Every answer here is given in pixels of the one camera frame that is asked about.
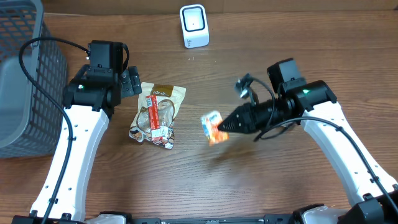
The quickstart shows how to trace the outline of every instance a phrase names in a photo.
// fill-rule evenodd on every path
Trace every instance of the brown wall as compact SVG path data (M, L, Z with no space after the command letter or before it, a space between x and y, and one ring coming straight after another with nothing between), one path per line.
M200 3L209 13L393 10L398 0L43 0L45 12L85 15L178 14Z

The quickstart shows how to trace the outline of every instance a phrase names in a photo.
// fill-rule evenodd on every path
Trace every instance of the barcode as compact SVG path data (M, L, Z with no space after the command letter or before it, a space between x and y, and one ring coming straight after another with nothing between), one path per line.
M152 99L151 98L147 98L146 100L147 100L148 107L151 107L152 106Z

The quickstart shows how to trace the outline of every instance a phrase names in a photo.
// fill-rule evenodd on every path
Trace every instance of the red wrapper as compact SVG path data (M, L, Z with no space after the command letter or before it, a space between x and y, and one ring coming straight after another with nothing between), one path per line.
M160 131L159 115L157 113L157 102L155 95L146 96L148 113L150 119L150 130L152 141L162 140L162 132Z

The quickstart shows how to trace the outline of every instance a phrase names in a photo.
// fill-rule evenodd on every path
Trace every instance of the wooden table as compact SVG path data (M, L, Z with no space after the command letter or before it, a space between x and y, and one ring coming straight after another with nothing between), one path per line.
M294 57L309 81L324 80L359 138L398 178L398 12L210 14L210 44L183 46L178 15L51 17L52 34L82 45L124 42L142 82L187 88L175 124L175 147L128 137L137 97L123 99L99 145L86 217L103 210L134 217L238 217L290 213L311 203L349 208L342 184L314 141L296 127L273 140L232 134L209 147L200 116L227 116L244 103L235 81L247 72L269 83L266 68ZM61 45L70 77L86 63ZM261 101L269 95L253 86ZM27 215L52 157L0 161L0 222Z

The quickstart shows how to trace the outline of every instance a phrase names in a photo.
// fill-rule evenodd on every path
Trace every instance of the plastic basket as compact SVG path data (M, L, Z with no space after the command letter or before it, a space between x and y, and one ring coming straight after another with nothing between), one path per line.
M24 76L20 46L50 36L39 0L0 1L0 157L51 154L58 143L62 115ZM67 62L54 41L25 50L24 63L59 103L67 83Z

